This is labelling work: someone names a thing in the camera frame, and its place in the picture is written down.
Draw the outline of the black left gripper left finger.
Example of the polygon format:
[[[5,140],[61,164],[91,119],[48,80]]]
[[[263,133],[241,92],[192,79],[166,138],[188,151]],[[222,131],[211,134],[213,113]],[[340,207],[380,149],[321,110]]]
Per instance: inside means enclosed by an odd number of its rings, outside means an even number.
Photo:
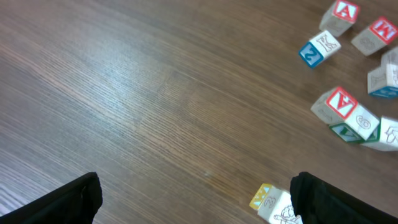
[[[89,172],[1,217],[2,224],[92,224],[103,204],[100,178]]]

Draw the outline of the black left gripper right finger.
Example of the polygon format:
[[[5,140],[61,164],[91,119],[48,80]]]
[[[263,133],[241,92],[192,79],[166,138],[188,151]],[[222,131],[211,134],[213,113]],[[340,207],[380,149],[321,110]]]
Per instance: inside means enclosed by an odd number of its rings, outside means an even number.
[[[290,181],[294,213],[304,224],[397,224],[397,218],[301,172]]]

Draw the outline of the blue P letter block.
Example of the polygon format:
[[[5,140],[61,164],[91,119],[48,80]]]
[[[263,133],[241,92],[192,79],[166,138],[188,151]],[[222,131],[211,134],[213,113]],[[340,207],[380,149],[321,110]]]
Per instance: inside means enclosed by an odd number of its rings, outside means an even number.
[[[290,193],[272,184],[262,184],[249,206],[271,224],[302,224],[300,215],[294,213]]]

